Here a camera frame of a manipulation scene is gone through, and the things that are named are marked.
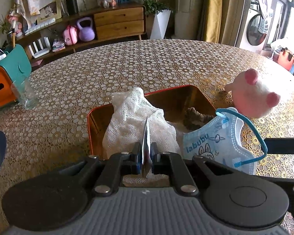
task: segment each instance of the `washing machine door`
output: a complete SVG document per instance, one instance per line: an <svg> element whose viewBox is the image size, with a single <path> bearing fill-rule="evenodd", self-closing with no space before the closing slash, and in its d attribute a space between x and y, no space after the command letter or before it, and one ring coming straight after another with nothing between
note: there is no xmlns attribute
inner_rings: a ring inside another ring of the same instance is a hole
<svg viewBox="0 0 294 235"><path fill-rule="evenodd" d="M261 13L254 15L246 29L247 41L250 45L259 46L267 37L268 22L264 20Z"/></svg>

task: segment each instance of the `white mesh cloth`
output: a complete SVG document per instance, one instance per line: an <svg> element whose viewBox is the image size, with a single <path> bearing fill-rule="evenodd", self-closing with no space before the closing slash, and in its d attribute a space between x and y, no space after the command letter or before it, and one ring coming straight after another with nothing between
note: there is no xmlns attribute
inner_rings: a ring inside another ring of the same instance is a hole
<svg viewBox="0 0 294 235"><path fill-rule="evenodd" d="M108 158L117 152L131 152L135 142L142 142L146 117L148 116L150 140L156 142L159 152L170 151L181 154L176 142L175 128L164 119L162 109L152 106L144 97L143 90L133 88L126 93L113 93L111 103L114 107L110 124L103 138L103 147ZM123 183L131 186L144 186L144 184L165 180L165 175L148 173L146 178L137 176L124 177Z"/></svg>

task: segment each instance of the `pink pig plush toy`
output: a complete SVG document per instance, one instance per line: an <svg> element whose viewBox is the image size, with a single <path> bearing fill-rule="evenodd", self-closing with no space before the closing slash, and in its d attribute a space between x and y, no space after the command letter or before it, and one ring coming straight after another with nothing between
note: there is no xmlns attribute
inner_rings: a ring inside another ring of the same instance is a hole
<svg viewBox="0 0 294 235"><path fill-rule="evenodd" d="M241 72L224 89L226 92L232 91L232 99L238 112L251 118L268 115L281 98L278 94L269 92L255 69Z"/></svg>

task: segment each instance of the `pink mini suitcase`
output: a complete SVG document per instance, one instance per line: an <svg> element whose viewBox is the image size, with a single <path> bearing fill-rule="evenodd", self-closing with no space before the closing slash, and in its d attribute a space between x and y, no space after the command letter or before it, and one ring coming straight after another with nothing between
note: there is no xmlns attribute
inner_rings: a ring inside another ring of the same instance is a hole
<svg viewBox="0 0 294 235"><path fill-rule="evenodd" d="M66 45L73 45L77 43L77 29L75 26L68 25L63 32L63 38Z"/></svg>

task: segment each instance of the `blue face mask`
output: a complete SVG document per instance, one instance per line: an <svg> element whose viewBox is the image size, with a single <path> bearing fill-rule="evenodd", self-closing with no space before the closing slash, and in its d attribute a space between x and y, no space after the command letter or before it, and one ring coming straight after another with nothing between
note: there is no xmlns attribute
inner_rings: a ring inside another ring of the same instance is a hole
<svg viewBox="0 0 294 235"><path fill-rule="evenodd" d="M217 109L217 116L200 129L185 133L183 158L201 155L247 174L255 174L256 161L267 155L267 146L250 120L235 108ZM264 154L258 158L242 147L240 135L244 122L259 140Z"/></svg>

